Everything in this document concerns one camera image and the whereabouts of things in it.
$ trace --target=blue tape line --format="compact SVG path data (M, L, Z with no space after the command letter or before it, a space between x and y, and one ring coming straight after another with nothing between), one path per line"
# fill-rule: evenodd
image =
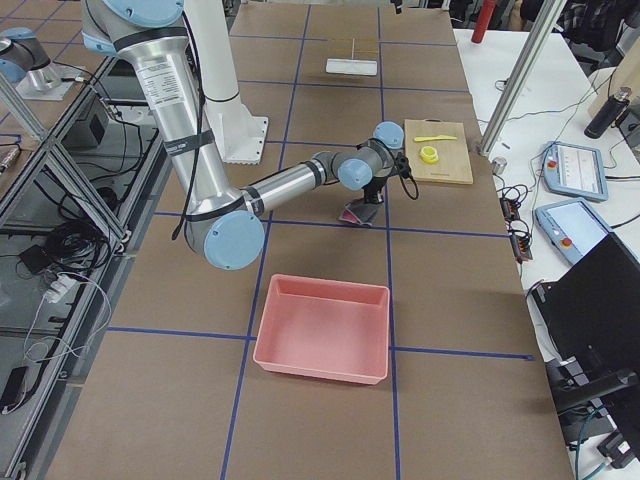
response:
M271 36L271 35L229 35L230 38L257 38L263 40L316 40L316 41L326 41L323 38L305 38L305 37L281 37L281 36Z
M238 373L238 382L236 384L236 393L233 399L233 407L231 409L231 419L229 420L229 431L227 432L227 443L224 448L224 457L222 460L222 467L220 469L220 480L225 480L227 477L227 469L229 468L229 457L231 455L231 446L233 444L233 434L235 432L236 420L238 418L238 408L240 406L240 394L242 393L242 385L244 383L244 372L247 367L247 357L249 356L249 344L250 335L253 329L253 321L256 314L258 305L258 296L260 294L260 285L262 283L262 273L264 270L264 262L267 257L267 248L269 245L269 234L271 230L271 224L267 224L267 231L265 233L264 247L262 249L262 255L260 257L260 267L258 268L258 275L256 278L256 288L253 292L253 302L251 304L251 314L249 315L249 324L247 326L247 335L244 343L244 349L242 351L242 361L240 363L240 372Z
M469 93L469 90L454 90L449 88L419 88L419 87L388 87L382 85L382 54L378 53L378 63L380 64L380 86L375 87L373 85L340 85L331 83L306 83L306 82L283 82L276 80L238 80L238 83L257 83L262 85L299 85L301 87L315 87L315 88L359 88L365 90L400 90L408 92L434 92L434 93Z
M179 337L219 338L222 340L248 340L246 335L233 335L229 333L193 332L189 330L164 330L156 328L140 327L107 327L110 332L146 333L153 335L173 335Z
M430 43L430 42L391 42L388 40L381 40L383 45L418 45L421 47L458 47L455 43Z
M419 348L419 347L398 347L391 346L391 350L396 352L412 352L412 353L428 353L435 355L456 355L461 357L485 357L485 358L507 358L515 360L526 360L532 362L535 360L533 355L519 353L499 353L499 352L475 352L473 350L446 350L440 348Z
M22 0L22 2L20 2L20 5L18 5L16 8L14 8L13 10L11 10L9 12L9 14L2 19L2 21L13 18L11 15L13 15L15 12L17 12L18 10L20 10L20 8L27 2L27 0Z
M382 40L382 21L380 19L380 9L377 9L377 18L378 18L378 41ZM382 68L382 51L378 51L378 64L379 64L379 77L380 77L380 114L381 121L385 121L385 111L384 111L384 88L383 88L383 68ZM384 194L385 199L387 201L384 202L384 214L385 221L387 223L385 230L386 240L387 240L387 284L389 287L390 293L390 305L389 305L389 335L391 337L391 393L392 393L392 403L393 403L393 439L394 439L394 458L396 465L396 480L402 479L402 457L400 455L400 408L399 408L399 399L398 399L398 370L397 370L397 362L396 362L396 352L393 347L396 344L396 327L395 327L395 311L393 308L393 256L391 249L391 230L389 230L390 222L390 212L389 212L389 195L387 186L384 186Z
M356 148L355 145L349 145L346 143L297 142L288 140L285 140L283 143L287 145L310 145L314 147Z
M74 40L75 40L78 36L82 36L82 30L80 30L78 33L76 33L76 34L71 38L71 40L69 40L69 41L67 42L67 44L64 46L64 48L63 48L62 50L60 50L60 53L58 53L58 55L56 55L55 60L59 59L59 58L64 54L64 52L67 50L67 48L69 48L71 45L79 45L79 44L81 44L80 42L74 42Z
M253 318L255 318L255 313L257 309L257 303L254 304L254 308L252 309ZM253 329L253 325L250 326L248 332ZM168 335L168 336L176 336L176 337L196 337L196 338L216 338L220 340L240 340L245 342L255 342L257 337L255 335L236 335L231 333L216 333L216 332L195 332L190 330L165 330L165 329L157 329L157 328L142 328L142 327L107 327L109 332L121 332L121 333L142 333L146 335ZM515 360L526 360L526 361L534 361L534 355L527 354L517 354L517 353L500 353L500 352L480 352L473 350L448 350L441 348L426 348L426 347L402 347L398 345L390 345L390 352L408 352L408 353L419 353L419 354L429 354L429 355L455 355L461 357L485 357L485 358L504 358L504 359L515 359Z
M58 13L58 10L60 10L64 6L64 2L59 2L59 3L60 5L58 5L58 7L53 12L51 12L47 18L44 19L42 24L38 25L38 27L33 30L34 33L40 30L44 25L46 25L47 21L51 20L51 17L53 17L56 13Z
M306 36L307 34L307 28L309 26L309 16L311 14L311 6L307 7L307 16L305 19L305 23L304 23L304 34L303 37ZM300 53L298 55L298 65L296 66L296 76L295 76L295 80L298 80L298 75L300 73L300 62L302 59L302 51L304 50L304 38L302 40L302 43L300 45ZM284 133L284 139L287 139L287 135L289 133L289 125L291 124L291 115L292 115L292 111L293 111L293 102L295 99L295 92L296 92L296 87L294 85L293 87L293 91L291 92L291 100L290 100L290 104L289 104L289 113L287 116L287 124L285 127L285 133ZM281 168L281 165L284 161L284 151L285 148L282 148L282 152L280 152L280 160L278 162L278 168ZM267 222L267 231L265 233L265 240L264 240L264 247L262 250L262 256L260 258L260 267L258 268L258 278L256 280L256 289L253 295L253 303L251 305L251 315L249 317L249 325L247 326L247 337L249 335L251 335L251 331L253 330L253 324L254 324L254 319L255 319L255 313L256 313L256 309L257 309L257 304L258 304L258 296L260 295L260 285L262 282L262 274L263 274L263 270L264 270L264 263L267 257L267 248L269 245L269 237L271 234L271 222L273 220L273 212L269 213L269 220ZM224 451L224 458L222 461L222 468L220 470L220 480L226 480L227 477L227 469L229 467L229 456L231 454L231 446L233 443L233 434L235 431L235 425L236 425L236 419L237 419L237 415L238 415L238 407L240 405L240 394L242 392L242 384L244 382L244 372L247 366L247 356L249 353L249 344L250 341L246 340L245 341L245 345L244 345L244 351L242 353L242 363L240 366L240 373L238 375L238 383L236 386L236 394L234 397L234 401L233 401L233 409L231 412L231 420L229 422L229 432L227 434L227 444L225 446L225 451Z
M0 120L0 123L4 122L9 117L9 115L11 115L11 113L5 114L5 116L2 117L2 120Z
M11 15L9 15L6 18L10 18L11 20L29 20L31 22L42 22L41 18L32 18L32 17L11 17ZM51 20L55 20L56 22L75 22L75 23L82 23L82 20L76 20L74 18L51 18L49 17L49 19Z
M380 28L378 28L378 38L380 38ZM304 40L306 42L328 42L327 38L306 38L306 37L284 37L277 35L241 35L241 34L230 34L230 38L256 38L256 39L267 39L267 40ZM419 45L424 47L457 47L455 43L431 43L431 42L399 42L399 41L390 41L384 40L379 41L379 43L384 45Z
M459 232L457 230L431 230L426 228L423 229L408 227L389 227L389 230L391 230L392 232L432 233L434 235L460 235L463 237L509 238L509 235L507 235L506 233Z
M469 90L452 90L448 88L414 88L414 87L384 87L386 90L402 90L407 92L434 92L434 93L470 93Z
M323 223L323 222L303 222L298 220L278 220L273 219L273 223L280 225L297 225L302 227L329 227L329 228L349 228L355 230L385 230L384 227L362 227L350 223Z

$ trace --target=pink plastic bin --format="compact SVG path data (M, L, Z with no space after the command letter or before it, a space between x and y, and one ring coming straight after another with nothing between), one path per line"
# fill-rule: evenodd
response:
M387 287L271 277L253 352L265 370L374 385L388 349Z

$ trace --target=black bottle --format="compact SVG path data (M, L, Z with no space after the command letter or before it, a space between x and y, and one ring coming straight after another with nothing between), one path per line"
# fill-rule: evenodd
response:
M630 103L631 89L622 87L611 95L602 108L593 117L591 123L584 129L584 134L589 138L600 138L604 131L615 122L616 118L623 112Z

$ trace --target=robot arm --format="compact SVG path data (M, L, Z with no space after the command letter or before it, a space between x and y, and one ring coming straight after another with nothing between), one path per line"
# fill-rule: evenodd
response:
M389 122L356 152L320 152L243 189L231 185L186 60L182 9L175 0L83 0L83 36L88 48L133 66L189 197L184 232L192 250L217 267L243 268L264 243L257 216L335 180L351 190L369 186L371 203L381 203L402 157L404 134Z
M0 32L0 71L11 83L29 77L36 90L60 85L60 76L35 34L24 27Z

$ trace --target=power strip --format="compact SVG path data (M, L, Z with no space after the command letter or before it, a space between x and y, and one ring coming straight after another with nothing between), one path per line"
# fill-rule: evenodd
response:
M520 220L520 213L518 212L518 207L516 205L515 200L504 197L500 198L500 209L502 210L502 215L504 215L504 219L507 222Z
M518 263L528 262L529 260L533 260L533 255L531 255L531 250L527 245L525 245L522 237L520 237L515 232L511 232L509 235L509 241L511 242L511 249L513 250L513 256L516 257L516 261Z
M49 290L44 292L44 299L48 303L58 303L76 283L78 282L73 278L59 274L58 279L49 285Z

